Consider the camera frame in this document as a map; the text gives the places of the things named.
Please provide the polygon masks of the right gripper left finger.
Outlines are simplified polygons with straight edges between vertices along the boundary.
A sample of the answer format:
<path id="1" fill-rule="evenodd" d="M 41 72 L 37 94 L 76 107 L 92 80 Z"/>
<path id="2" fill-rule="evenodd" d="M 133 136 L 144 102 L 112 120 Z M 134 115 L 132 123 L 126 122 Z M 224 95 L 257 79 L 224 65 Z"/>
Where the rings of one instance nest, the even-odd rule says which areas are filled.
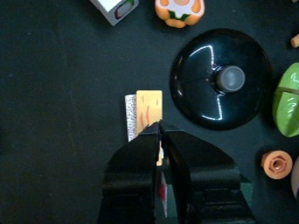
<path id="1" fill-rule="evenodd" d="M 97 224 L 154 224 L 158 140 L 154 122 L 109 159 Z"/>

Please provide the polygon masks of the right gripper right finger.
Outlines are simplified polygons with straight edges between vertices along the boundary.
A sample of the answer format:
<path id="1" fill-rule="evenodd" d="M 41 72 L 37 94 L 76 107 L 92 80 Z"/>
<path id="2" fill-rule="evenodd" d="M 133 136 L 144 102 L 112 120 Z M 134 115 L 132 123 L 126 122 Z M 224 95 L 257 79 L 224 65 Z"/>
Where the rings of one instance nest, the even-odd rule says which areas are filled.
<path id="1" fill-rule="evenodd" d="M 180 224 L 256 224 L 231 156 L 166 122 L 158 122 L 172 171 Z"/>

